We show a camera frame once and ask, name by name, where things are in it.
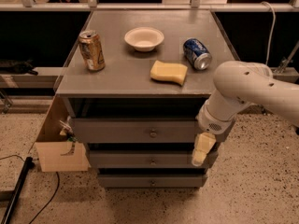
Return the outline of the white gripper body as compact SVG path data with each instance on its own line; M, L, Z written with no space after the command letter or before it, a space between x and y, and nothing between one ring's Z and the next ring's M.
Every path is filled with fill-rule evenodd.
M207 105L203 105L200 108L199 113L196 116L198 126L203 132L213 133L215 135L225 133L232 125L235 117L231 117L228 120L220 120L214 118L208 111Z

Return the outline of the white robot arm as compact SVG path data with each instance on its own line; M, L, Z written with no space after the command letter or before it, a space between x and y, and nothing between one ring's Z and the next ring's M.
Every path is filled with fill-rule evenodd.
M268 66L225 62L215 70L213 83L215 90L196 116L202 132L194 142L194 166L204 163L216 137L231 127L237 113L252 104L261 105L299 127L299 86L273 78Z

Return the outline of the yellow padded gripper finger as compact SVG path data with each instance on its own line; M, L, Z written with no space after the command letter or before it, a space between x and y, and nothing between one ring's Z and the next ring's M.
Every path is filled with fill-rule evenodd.
M194 141L194 149L192 152L192 165L201 166L208 152L216 143L216 137L212 133L199 133Z

